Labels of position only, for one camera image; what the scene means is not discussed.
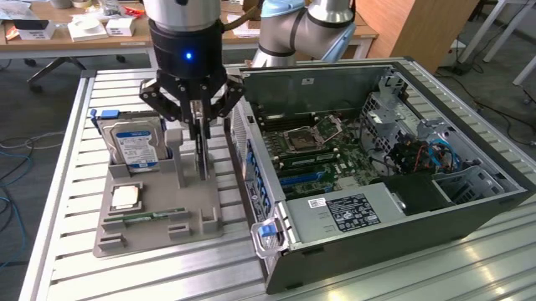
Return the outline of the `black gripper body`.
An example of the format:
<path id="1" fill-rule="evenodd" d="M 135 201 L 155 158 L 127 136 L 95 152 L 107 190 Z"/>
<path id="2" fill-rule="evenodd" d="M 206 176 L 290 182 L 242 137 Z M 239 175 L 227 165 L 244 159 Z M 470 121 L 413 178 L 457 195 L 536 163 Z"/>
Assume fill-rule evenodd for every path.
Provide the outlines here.
<path id="1" fill-rule="evenodd" d="M 148 82 L 148 96 L 164 89 L 177 100 L 199 100 L 210 104 L 226 83 L 222 63 L 223 23 L 210 21 L 203 29 L 172 30 L 148 22 L 156 54 L 157 73 Z"/>

